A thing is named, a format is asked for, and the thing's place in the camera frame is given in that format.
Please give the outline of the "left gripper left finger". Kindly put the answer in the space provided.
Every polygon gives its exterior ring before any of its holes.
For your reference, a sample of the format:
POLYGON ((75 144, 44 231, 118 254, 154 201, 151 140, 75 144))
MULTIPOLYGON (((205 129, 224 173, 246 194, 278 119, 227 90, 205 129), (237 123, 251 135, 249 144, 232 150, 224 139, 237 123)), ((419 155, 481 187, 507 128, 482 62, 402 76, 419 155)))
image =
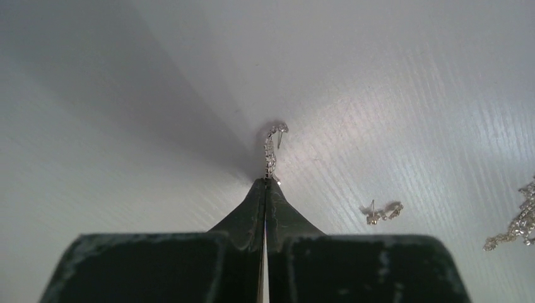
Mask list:
POLYGON ((266 180, 256 179, 244 200, 208 232, 228 236, 240 251, 257 251, 263 243, 266 180))

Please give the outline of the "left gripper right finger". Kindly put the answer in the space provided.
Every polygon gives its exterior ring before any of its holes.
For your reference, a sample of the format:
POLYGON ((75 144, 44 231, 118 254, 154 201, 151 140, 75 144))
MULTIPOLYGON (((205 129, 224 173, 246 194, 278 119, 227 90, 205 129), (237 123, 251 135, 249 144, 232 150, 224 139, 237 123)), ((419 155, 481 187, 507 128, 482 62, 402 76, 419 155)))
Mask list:
POLYGON ((285 198, 274 179, 266 179, 266 244, 268 251, 282 251, 287 239, 326 235, 285 198))

